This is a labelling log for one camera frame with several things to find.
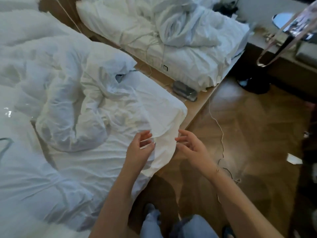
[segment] mattress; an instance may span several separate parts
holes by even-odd
[[[0,13],[0,18],[4,20],[0,36],[5,37],[0,44],[2,237],[88,237],[135,133],[150,129],[156,148],[133,186],[134,199],[171,159],[176,147],[174,137],[187,109],[153,80],[128,67],[135,65],[130,56],[90,41],[50,14],[19,10]],[[126,72],[120,81],[112,73],[118,68]],[[47,104],[52,96],[55,106],[60,104],[59,98],[67,103],[68,98],[76,96],[73,84],[80,84],[77,76],[87,83],[85,74],[111,87],[105,90],[110,93],[102,97],[96,112],[108,123],[107,136],[95,148],[83,143],[77,152],[61,151],[58,148],[65,148],[61,143],[43,135],[39,117],[49,115]],[[67,82],[58,83],[58,79]],[[66,92],[60,94],[66,96],[57,97],[56,91],[63,88]],[[81,88],[81,95],[87,95],[85,87]],[[131,103],[137,112],[131,112]],[[63,108],[58,126],[65,125],[69,113],[78,117],[78,124],[84,104],[93,109],[93,102],[85,103],[85,98]],[[91,130],[93,118],[85,122]]]
[[[91,31],[196,91],[220,83],[232,67],[231,59],[247,44],[248,27],[242,40],[230,39],[217,47],[164,45],[156,28],[148,20],[131,15],[129,9],[125,0],[77,2],[79,16]]]

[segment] crumpled bedding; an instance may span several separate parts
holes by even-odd
[[[171,159],[186,107],[128,54],[50,14],[0,19],[0,233],[88,237],[135,133],[150,129],[157,145],[134,199]]]
[[[136,0],[135,7],[156,26],[162,42],[174,47],[219,46],[225,37],[245,34],[244,24],[195,0]]]

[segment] wooden floor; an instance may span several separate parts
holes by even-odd
[[[189,130],[207,146],[215,160],[222,156],[221,131],[204,108]],[[300,157],[300,143],[310,112],[299,98],[275,86],[264,95],[240,88],[227,77],[213,93],[212,115],[224,131],[224,160],[240,188],[256,207],[284,235],[292,212],[299,166],[286,161],[287,153]],[[220,235],[227,224],[212,186],[176,153],[159,170],[135,201],[129,227],[137,234],[142,225],[141,210],[152,202],[161,211],[165,237],[178,216],[200,214]]]

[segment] white bed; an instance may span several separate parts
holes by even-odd
[[[247,44],[248,25],[234,21],[239,31],[235,35],[223,36],[219,46],[178,48],[164,45],[156,27],[134,14],[134,9],[134,0],[77,2],[78,14],[91,31],[196,91],[220,83]]]
[[[133,198],[171,159],[187,109],[130,56],[50,14],[0,19],[1,237],[88,237],[135,133],[150,129],[156,148]]]

